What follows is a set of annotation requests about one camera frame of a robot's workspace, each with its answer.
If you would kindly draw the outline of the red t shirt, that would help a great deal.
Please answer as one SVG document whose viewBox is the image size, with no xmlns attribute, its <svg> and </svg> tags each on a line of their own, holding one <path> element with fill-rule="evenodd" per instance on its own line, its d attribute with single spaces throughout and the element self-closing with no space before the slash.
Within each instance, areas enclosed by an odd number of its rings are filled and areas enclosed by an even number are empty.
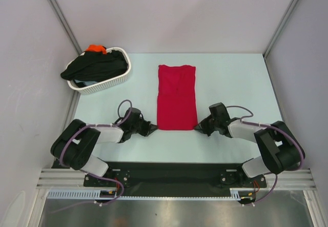
<svg viewBox="0 0 328 227">
<path fill-rule="evenodd" d="M 165 131 L 190 131 L 198 124 L 196 67 L 158 67 L 157 125 Z"/>
</svg>

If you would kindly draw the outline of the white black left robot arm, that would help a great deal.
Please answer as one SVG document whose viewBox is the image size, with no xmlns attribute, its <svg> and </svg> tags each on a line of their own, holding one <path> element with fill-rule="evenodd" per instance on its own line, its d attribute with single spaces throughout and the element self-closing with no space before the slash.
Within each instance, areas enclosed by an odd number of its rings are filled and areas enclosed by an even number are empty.
<svg viewBox="0 0 328 227">
<path fill-rule="evenodd" d="M 124 117 L 115 123 L 87 125 L 75 119 L 53 143 L 50 153 L 59 160 L 62 167 L 95 175 L 95 179 L 103 186 L 113 181 L 113 173 L 109 165 L 92 155 L 98 143 L 123 143 L 134 134 L 147 137 L 158 126 L 144 119 L 137 108 L 128 108 Z"/>
</svg>

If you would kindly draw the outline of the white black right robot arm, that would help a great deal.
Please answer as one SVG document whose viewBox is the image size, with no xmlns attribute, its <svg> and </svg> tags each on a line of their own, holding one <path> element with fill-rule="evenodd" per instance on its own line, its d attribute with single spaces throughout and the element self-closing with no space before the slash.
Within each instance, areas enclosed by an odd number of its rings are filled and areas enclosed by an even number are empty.
<svg viewBox="0 0 328 227">
<path fill-rule="evenodd" d="M 229 106 L 219 102 L 209 106 L 210 115 L 198 123 L 194 130 L 211 136 L 217 131 L 228 138 L 238 138 L 257 144 L 260 156 L 244 162 L 237 172 L 236 180 L 248 187 L 261 174 L 278 175 L 284 171 L 296 171 L 302 167 L 305 152 L 283 121 L 263 124 L 246 121 L 254 114 L 242 106 L 234 106 L 249 115 L 231 118 Z"/>
</svg>

